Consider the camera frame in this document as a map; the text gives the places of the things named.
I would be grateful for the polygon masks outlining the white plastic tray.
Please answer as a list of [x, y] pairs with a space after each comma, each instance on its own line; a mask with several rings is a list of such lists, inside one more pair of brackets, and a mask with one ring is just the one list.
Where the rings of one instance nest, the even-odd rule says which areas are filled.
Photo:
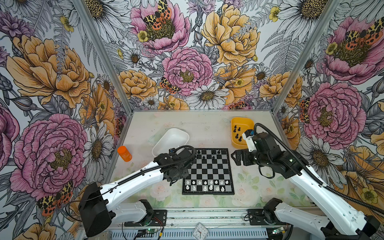
[[187, 132], [171, 128], [165, 132], [160, 140], [155, 144], [152, 149], [152, 155], [157, 157], [160, 154], [168, 153], [172, 148], [179, 148], [188, 143], [190, 136]]

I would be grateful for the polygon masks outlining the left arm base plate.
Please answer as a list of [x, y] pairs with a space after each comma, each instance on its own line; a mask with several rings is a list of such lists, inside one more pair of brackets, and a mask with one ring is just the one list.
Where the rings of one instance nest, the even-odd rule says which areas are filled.
[[125, 227], [164, 227], [167, 223], [167, 210], [154, 210], [152, 217], [145, 216], [143, 220], [136, 222], [124, 222]]

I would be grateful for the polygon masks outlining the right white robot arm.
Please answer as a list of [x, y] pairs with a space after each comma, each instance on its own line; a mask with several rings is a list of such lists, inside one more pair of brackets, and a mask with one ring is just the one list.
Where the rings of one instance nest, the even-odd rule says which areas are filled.
[[242, 140], [247, 148], [236, 150], [231, 157], [237, 166], [268, 167], [301, 189], [323, 212], [322, 216], [294, 208], [282, 200], [272, 198], [263, 208], [262, 215], [252, 217], [269, 225], [285, 223], [312, 234], [320, 240], [368, 240], [380, 222], [356, 210], [352, 199], [331, 188], [296, 151], [291, 150], [274, 133], [266, 130], [256, 133], [246, 130]]

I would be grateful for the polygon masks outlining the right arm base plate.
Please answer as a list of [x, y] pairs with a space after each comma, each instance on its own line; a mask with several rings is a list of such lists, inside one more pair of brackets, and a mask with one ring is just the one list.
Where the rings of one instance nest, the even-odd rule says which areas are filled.
[[264, 209], [248, 209], [247, 214], [251, 226], [269, 225], [266, 222], [266, 215], [264, 213]]

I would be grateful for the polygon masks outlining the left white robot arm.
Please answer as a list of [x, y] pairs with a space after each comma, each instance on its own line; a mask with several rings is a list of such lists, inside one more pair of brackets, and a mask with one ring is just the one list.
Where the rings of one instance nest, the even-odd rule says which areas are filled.
[[171, 185], [186, 178], [196, 158], [192, 146], [181, 146], [160, 154], [142, 169], [118, 181], [98, 186], [88, 185], [78, 209], [87, 237], [95, 237], [111, 224], [133, 222], [146, 226], [154, 215], [147, 200], [122, 207], [120, 204], [144, 188], [167, 181]]

